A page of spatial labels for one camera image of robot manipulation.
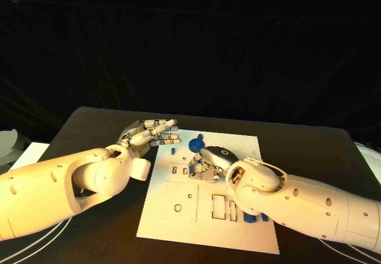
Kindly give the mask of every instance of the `robotic hand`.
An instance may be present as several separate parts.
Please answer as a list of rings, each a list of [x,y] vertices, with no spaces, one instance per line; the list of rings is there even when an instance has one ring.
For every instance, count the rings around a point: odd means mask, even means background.
[[[115,145],[37,162],[0,175],[0,241],[34,233],[145,180],[150,146],[177,144],[175,120],[135,121]],[[85,190],[73,194],[73,183]]]
[[[282,175],[277,176],[268,167]],[[222,147],[206,147],[188,163],[188,178],[214,183],[220,176],[227,194],[245,213],[262,212],[300,233],[381,254],[381,202],[289,175],[251,157],[239,160]]]

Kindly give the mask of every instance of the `blue object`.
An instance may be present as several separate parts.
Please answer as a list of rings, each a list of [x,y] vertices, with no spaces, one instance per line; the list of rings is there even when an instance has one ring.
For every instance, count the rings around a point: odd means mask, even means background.
[[[261,220],[262,220],[264,222],[268,222],[268,216],[266,216],[264,213],[261,213]]]
[[[196,139],[191,139],[188,141],[188,150],[194,153],[199,152],[200,149],[204,148],[204,143],[201,141],[201,134],[197,135]]]
[[[249,215],[248,213],[243,212],[243,221],[246,223],[255,223],[256,222],[256,216]]]

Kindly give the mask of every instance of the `black tabletop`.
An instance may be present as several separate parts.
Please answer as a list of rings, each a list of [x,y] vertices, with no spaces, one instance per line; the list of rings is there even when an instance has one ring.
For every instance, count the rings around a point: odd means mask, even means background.
[[[122,129],[135,120],[171,118],[181,129],[256,136],[261,158],[266,163],[289,174],[381,200],[379,183],[349,134],[334,128],[80,107],[70,115],[40,161],[113,144]],[[155,151],[151,148],[144,155],[151,163]],[[137,238],[150,174],[147,181],[129,179],[115,197],[72,218],[51,244],[23,263],[356,263],[317,239],[278,224],[279,255]],[[44,233],[46,230],[1,242],[0,259]],[[366,261],[346,245],[328,244]]]

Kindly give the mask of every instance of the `black curtain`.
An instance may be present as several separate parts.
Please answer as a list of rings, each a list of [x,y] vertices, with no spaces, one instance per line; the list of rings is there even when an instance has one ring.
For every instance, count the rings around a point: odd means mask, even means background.
[[[337,127],[381,146],[378,12],[249,3],[1,4],[0,129],[48,141],[90,106]]]

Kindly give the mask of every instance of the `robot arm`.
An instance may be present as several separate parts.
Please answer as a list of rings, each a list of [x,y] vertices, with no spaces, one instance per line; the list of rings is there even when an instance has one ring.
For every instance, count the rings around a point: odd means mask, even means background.
[[[180,143],[174,120],[134,122],[115,145],[37,162],[0,175],[0,241],[50,227],[145,180],[150,146]],[[74,196],[73,183],[85,189]]]
[[[209,180],[223,175],[227,194],[245,213],[258,215],[262,212],[275,223],[300,233],[381,254],[381,202],[315,180],[288,175],[249,157],[238,160],[225,148],[206,147],[197,155],[201,167],[212,169],[199,169],[199,175],[188,177],[203,179],[206,173]],[[278,177],[266,166],[282,175]]]

